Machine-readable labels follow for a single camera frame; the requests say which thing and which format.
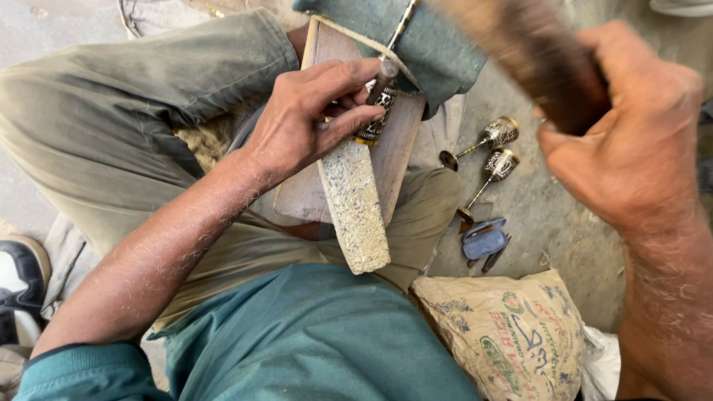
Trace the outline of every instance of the trousers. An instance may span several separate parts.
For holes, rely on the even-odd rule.
[[[269,98],[275,78],[298,68],[286,33],[265,9],[125,43],[71,47],[0,72],[0,144],[102,257],[203,175],[175,130]],[[408,174],[386,229],[392,262],[374,274],[407,291],[461,191],[447,169]],[[244,214],[154,328],[293,263],[346,264],[336,239],[302,240]]]

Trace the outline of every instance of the engraved pattern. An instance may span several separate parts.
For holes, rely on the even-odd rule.
[[[503,152],[502,149],[496,149],[488,157],[483,171],[488,176],[493,176],[493,181],[500,182],[506,179],[519,163],[513,155]]]
[[[520,136],[518,127],[512,120],[500,117],[483,129],[481,137],[488,141],[492,149],[502,148]]]
[[[384,117],[379,120],[379,121],[373,121],[369,123],[368,126],[365,126],[363,128],[360,128],[354,136],[360,139],[364,139],[365,141],[378,141],[379,136],[381,135],[381,132],[384,130],[384,127],[386,126],[386,122],[389,120],[389,117],[391,115],[391,109],[394,106],[394,102],[396,100],[396,91],[392,88],[386,88],[384,92],[381,94],[381,97],[379,100],[376,102],[377,105],[383,106],[386,109],[386,113],[384,114]]]

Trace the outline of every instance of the black and white shoe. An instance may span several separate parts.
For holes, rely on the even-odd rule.
[[[51,273],[47,252],[35,240],[0,237],[0,345],[32,348],[37,343]]]

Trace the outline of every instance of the sneaker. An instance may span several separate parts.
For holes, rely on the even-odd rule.
[[[47,252],[35,240],[0,237],[0,345],[32,348],[37,343],[51,272]]]
[[[673,16],[713,16],[713,0],[651,0],[651,9]]]

